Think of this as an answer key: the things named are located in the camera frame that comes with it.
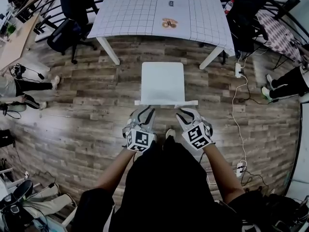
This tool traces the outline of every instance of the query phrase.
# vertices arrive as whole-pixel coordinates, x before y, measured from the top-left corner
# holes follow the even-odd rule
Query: glove
[[[152,131],[155,109],[148,106],[131,113],[127,125],[122,129],[122,135],[126,138],[126,146],[130,150],[143,152],[150,148],[155,135]]]
[[[176,113],[177,120],[184,131],[183,137],[189,145],[195,150],[199,150],[207,145],[214,144],[211,139],[212,126],[197,112],[197,110],[181,108],[180,111],[192,118],[192,120],[188,122],[182,115]]]

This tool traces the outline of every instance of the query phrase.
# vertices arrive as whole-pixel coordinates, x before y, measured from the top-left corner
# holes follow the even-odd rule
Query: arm
[[[210,144],[203,148],[211,164],[214,178],[225,203],[245,193],[234,171],[224,159],[216,145]]]
[[[4,76],[5,73],[6,73],[9,69],[10,69],[10,66],[5,67],[5,68],[2,70],[1,76]]]
[[[0,97],[0,102],[2,103],[8,103],[8,102],[20,102],[24,103],[25,102],[25,97],[24,96],[17,96],[17,97]]]
[[[104,170],[103,175],[98,180],[97,188],[108,191],[111,195],[115,192],[122,175],[125,172],[131,158],[135,155],[135,151],[123,149],[113,163]]]

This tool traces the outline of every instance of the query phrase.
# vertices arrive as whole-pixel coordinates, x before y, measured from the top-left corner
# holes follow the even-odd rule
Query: patterned cloth
[[[256,17],[268,35],[267,42],[257,39],[258,41],[274,52],[279,52],[293,61],[301,61],[298,48],[294,48],[290,43],[291,39],[294,39],[291,31],[273,17],[261,11],[256,14]]]

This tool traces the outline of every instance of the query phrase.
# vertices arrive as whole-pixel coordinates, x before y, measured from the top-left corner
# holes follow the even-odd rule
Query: wooden floor
[[[62,56],[45,42],[34,46],[32,51],[51,67],[50,77],[60,75],[62,79],[55,93],[32,92],[38,101],[49,101],[47,109],[28,108],[21,120],[8,116],[0,118],[1,127],[10,128],[16,136],[22,166],[11,146],[3,148],[0,155],[17,170],[16,176],[22,176],[25,170],[30,175],[49,171],[63,192],[79,200],[83,191],[96,184],[125,144],[121,130],[136,109],[134,100],[140,99],[141,64],[146,61],[182,62],[186,100],[199,101],[198,110],[213,125],[213,139],[231,166],[235,167],[244,159],[241,138],[232,118],[232,98],[236,87],[246,81],[234,76],[235,57],[230,57],[225,65],[216,58],[201,71],[198,66],[213,49],[211,45],[199,48],[193,41],[163,37],[115,37],[109,42],[121,60],[119,66],[111,62],[97,42],[94,42],[97,51],[78,47],[77,65],[70,62],[70,50]],[[261,85],[266,83],[265,75],[271,73],[279,77],[292,68],[291,63],[286,62],[273,72],[278,58],[278,54],[267,51],[247,59],[244,72],[251,96],[260,103],[266,102],[260,94]],[[269,190],[276,188],[276,193],[281,193],[295,157],[299,102],[293,98],[270,105],[243,102],[242,98],[248,96],[246,86],[239,88],[234,105],[248,170],[261,174]],[[163,137],[168,128],[174,128],[177,141],[184,143],[175,112],[170,106],[158,107],[154,130]],[[199,160],[201,151],[190,149],[190,152]],[[202,166],[210,169],[206,157],[203,157]],[[53,181],[48,174],[42,176],[33,177],[34,182],[46,185]],[[114,196],[118,205],[125,177]],[[257,176],[246,185],[250,189],[259,186],[263,183]],[[215,198],[220,197],[217,187],[211,186],[211,191]]]

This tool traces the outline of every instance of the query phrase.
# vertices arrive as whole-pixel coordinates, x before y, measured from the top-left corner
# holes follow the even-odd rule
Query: foot
[[[176,131],[174,129],[169,129],[167,133],[165,134],[165,139],[167,139],[169,136],[172,136],[173,138],[176,137]]]
[[[67,194],[67,193],[66,193],[65,195],[68,195],[68,197],[69,197],[69,198],[71,199],[71,201],[72,201],[71,205],[75,208],[75,207],[77,206],[75,200],[71,197],[71,195],[69,195],[69,194]]]
[[[269,85],[270,85],[270,88],[271,88],[271,90],[274,90],[274,87],[272,86],[272,77],[270,76],[270,74],[267,74],[266,75],[266,79],[267,79],[267,81],[268,81],[268,83],[269,83]]]
[[[272,98],[270,97],[269,95],[269,89],[266,88],[266,87],[262,87],[262,94],[264,95],[264,97],[269,101],[271,102],[272,101]]]
[[[43,110],[47,107],[47,102],[40,102],[40,110]]]
[[[53,86],[53,90],[56,90],[58,87],[58,84],[60,83],[60,77],[57,75],[55,76],[55,78],[52,80],[52,86]]]

